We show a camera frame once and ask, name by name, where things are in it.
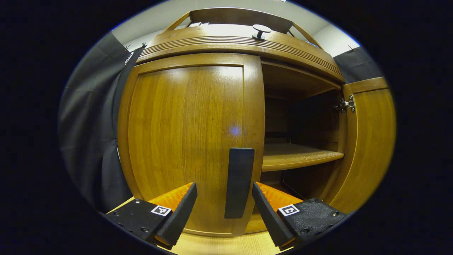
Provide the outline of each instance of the metal hinge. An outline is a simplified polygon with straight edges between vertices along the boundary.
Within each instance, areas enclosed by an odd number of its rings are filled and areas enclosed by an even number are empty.
[[[349,100],[345,101],[343,98],[340,99],[340,104],[339,105],[334,105],[333,109],[335,110],[341,110],[342,114],[346,114],[346,108],[349,107],[351,108],[351,112],[355,113],[356,112],[356,105],[354,104],[354,96],[349,95]]]

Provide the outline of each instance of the door knob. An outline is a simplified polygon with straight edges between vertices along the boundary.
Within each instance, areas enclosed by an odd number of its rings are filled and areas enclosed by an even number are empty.
[[[258,39],[258,40],[264,40],[265,37],[263,33],[270,33],[272,30],[266,26],[255,24],[253,25],[253,28],[258,31],[257,34],[252,35],[253,38]]]

